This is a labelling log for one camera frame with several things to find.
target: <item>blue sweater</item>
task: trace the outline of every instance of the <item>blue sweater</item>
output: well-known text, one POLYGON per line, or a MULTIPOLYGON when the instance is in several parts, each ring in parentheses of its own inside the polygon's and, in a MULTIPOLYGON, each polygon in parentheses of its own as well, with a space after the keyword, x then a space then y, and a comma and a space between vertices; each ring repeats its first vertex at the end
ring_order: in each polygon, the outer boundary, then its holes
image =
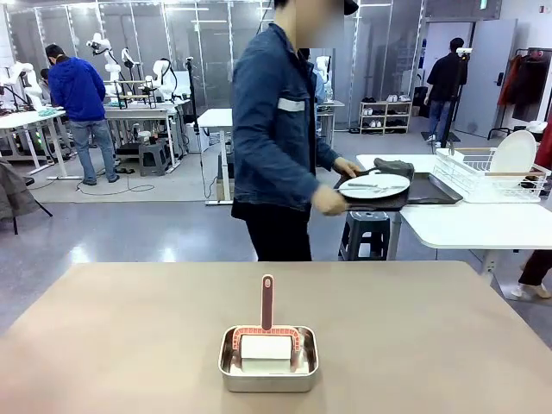
POLYGON ((101 121, 105 118, 105 86, 96 69, 86 60, 70 58, 50 69, 48 82, 53 100, 72 121, 101 121))

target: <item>jeans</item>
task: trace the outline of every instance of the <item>jeans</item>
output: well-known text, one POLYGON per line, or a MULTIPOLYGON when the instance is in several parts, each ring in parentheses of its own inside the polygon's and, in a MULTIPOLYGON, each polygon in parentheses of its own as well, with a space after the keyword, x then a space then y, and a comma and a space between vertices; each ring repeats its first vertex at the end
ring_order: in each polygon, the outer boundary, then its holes
POLYGON ((72 137, 77 148, 78 159, 85 170, 86 183, 96 182, 96 172, 90 158, 88 137, 92 133, 94 142, 102 150, 105 177, 108 181, 115 179, 115 161, 113 160, 113 142, 107 121, 71 121, 72 137))
POLYGON ((448 137, 445 137, 445 127, 449 118, 450 102, 431 101, 430 107, 430 135, 436 135, 436 141, 443 143, 448 137))

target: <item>sleeve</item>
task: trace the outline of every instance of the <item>sleeve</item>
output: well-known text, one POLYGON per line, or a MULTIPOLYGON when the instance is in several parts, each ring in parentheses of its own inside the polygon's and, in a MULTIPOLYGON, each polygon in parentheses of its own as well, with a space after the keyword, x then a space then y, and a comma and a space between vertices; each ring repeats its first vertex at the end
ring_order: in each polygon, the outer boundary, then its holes
POLYGON ((66 100, 63 94, 63 86, 60 84, 54 70, 48 74, 48 83, 50 84, 50 97, 59 106, 65 108, 66 100))
POLYGON ((270 138, 284 76, 276 56, 261 50, 242 56, 234 73, 232 117, 236 158, 282 192, 311 199, 319 183, 270 138))
POLYGON ((431 69, 431 73, 430 73, 430 76, 428 77, 428 84, 430 85, 434 85, 437 83, 437 79, 439 78, 439 68, 441 66, 441 61, 438 60, 437 62, 435 62, 435 64, 433 65, 433 69, 431 69))
POLYGON ((94 81, 94 85, 96 86, 97 94, 100 96, 100 99, 103 101, 105 99, 105 85, 102 78, 100 78, 100 75, 97 73, 94 66, 92 66, 87 61, 85 61, 85 66, 89 74, 92 76, 92 81, 94 81))

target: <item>hand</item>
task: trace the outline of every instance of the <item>hand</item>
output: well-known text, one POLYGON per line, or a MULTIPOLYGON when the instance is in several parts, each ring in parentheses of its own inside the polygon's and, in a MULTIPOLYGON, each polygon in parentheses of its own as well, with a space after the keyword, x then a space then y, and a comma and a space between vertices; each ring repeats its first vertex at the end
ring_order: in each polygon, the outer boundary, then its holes
POLYGON ((334 171, 354 179, 356 178, 356 173, 361 172, 361 168, 354 162, 345 160, 343 157, 339 157, 336 162, 334 162, 334 171))
POLYGON ((312 205, 325 216, 339 216, 347 210, 345 198, 327 185, 320 185, 312 196, 312 205))

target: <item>dish drying rack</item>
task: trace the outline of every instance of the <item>dish drying rack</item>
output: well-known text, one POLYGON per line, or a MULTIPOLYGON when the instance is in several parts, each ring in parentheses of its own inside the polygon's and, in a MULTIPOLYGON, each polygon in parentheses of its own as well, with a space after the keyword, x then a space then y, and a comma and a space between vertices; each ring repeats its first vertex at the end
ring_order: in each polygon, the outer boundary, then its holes
POLYGON ((491 172, 497 148, 438 149, 433 174, 457 190, 468 203, 539 203, 550 170, 491 172))

